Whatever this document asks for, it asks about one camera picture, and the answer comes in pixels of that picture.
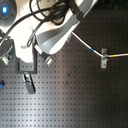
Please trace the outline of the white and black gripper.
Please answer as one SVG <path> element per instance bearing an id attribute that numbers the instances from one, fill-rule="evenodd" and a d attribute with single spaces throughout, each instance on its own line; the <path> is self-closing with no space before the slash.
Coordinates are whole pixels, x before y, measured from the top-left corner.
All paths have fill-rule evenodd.
<path id="1" fill-rule="evenodd" d="M 35 86 L 33 84 L 33 80 L 30 74 L 37 73 L 36 50 L 32 46 L 27 47 L 21 39 L 15 39 L 14 46 L 15 46 L 15 54 L 16 54 L 15 71 L 17 74 L 22 74 L 25 72 L 22 75 L 25 87 L 29 94 L 34 94 L 36 90 L 35 90 Z M 32 63 L 33 69 L 32 70 L 28 70 L 28 69 L 21 70 L 20 69 L 21 61 L 23 61 L 24 63 Z"/>

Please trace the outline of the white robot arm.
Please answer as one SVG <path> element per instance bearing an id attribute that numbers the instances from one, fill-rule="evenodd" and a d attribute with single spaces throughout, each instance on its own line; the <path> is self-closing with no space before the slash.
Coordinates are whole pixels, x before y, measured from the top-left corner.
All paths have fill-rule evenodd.
<path id="1" fill-rule="evenodd" d="M 0 0 L 0 29 L 14 43 L 1 56 L 8 64 L 16 56 L 16 72 L 23 74 L 29 94 L 36 92 L 32 74 L 37 72 L 39 53 L 50 65 L 73 30 L 98 0 Z"/>

